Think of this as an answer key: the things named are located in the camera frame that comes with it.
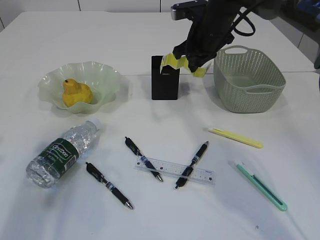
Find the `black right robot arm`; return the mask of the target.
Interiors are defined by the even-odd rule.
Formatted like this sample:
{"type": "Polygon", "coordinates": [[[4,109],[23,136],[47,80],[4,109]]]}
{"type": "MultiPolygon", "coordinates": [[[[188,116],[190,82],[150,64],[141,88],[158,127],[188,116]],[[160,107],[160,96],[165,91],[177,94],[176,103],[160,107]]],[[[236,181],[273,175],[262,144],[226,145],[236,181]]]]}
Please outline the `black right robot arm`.
{"type": "Polygon", "coordinates": [[[320,42],[318,0],[192,0],[171,6],[174,21],[192,22],[187,38],[173,48],[178,60],[185,56],[192,73],[214,59],[234,34],[250,37],[256,28],[248,18],[254,13],[264,20],[280,17],[316,43],[320,42]]]}

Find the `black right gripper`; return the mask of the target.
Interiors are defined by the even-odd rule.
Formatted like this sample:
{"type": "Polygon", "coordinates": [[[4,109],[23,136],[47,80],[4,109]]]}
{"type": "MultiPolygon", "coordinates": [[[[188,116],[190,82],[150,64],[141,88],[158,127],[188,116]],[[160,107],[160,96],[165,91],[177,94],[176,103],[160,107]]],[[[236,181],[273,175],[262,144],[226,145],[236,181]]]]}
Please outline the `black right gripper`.
{"type": "Polygon", "coordinates": [[[179,60],[187,56],[188,68],[192,73],[214,59],[225,45],[235,39],[230,33],[236,17],[234,9],[207,9],[200,22],[191,29],[187,40],[173,48],[172,54],[179,60]]]}

